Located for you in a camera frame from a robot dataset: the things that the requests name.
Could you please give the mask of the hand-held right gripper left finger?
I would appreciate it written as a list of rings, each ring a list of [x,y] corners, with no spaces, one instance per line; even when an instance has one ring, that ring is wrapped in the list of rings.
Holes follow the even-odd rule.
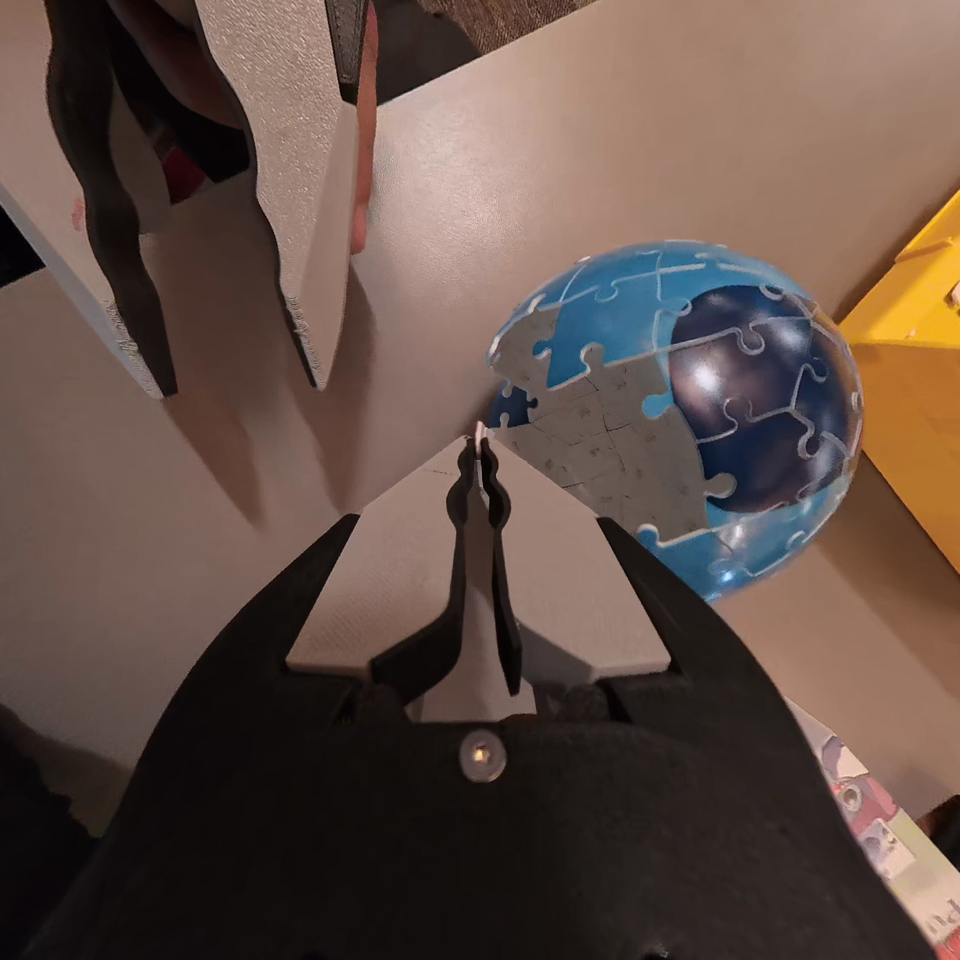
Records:
[[[403,705],[456,666],[475,444],[457,438],[356,517],[286,665],[391,688]]]

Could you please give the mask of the blue puzzle ball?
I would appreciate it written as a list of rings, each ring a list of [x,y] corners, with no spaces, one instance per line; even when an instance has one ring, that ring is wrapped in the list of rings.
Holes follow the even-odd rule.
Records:
[[[858,366],[762,259],[670,239],[582,258],[494,336],[488,427],[708,602],[774,575],[845,498]]]

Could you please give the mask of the yellow cardboard box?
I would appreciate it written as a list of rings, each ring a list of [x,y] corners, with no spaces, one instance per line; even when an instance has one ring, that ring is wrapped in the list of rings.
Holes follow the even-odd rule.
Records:
[[[870,462],[959,570],[959,195],[841,322]]]

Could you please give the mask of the colourful printed booklet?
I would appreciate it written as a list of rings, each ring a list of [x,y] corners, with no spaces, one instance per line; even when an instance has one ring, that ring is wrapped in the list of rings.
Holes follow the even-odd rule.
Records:
[[[937,958],[959,957],[959,872],[844,741],[787,700],[873,870]]]

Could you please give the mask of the person's left hand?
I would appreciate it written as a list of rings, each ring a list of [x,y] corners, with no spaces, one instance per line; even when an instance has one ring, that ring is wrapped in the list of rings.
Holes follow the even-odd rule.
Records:
[[[376,85],[367,84],[359,90],[356,109],[358,121],[357,171],[350,240],[350,254],[353,256],[360,254],[367,242],[369,204],[374,173],[377,111]]]

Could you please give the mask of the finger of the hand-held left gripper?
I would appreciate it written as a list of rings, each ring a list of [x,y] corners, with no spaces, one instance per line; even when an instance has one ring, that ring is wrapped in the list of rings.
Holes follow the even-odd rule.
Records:
[[[2,207],[145,392],[177,379],[141,239],[171,204],[115,76],[106,2],[1,4]]]
[[[244,114],[255,197],[306,376],[330,380],[351,260],[367,2],[197,1],[213,63]]]

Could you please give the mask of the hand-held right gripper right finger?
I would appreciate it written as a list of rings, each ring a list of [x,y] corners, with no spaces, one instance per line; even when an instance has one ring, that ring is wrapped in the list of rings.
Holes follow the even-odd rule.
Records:
[[[522,682],[570,690],[671,663],[605,529],[589,507],[500,440],[478,439],[493,534],[497,652],[511,695]]]

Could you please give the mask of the dark cloth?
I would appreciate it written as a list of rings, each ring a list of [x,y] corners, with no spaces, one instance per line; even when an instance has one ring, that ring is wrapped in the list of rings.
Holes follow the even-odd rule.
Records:
[[[97,840],[45,783],[27,730],[2,707],[1,957],[19,958],[90,860]]]

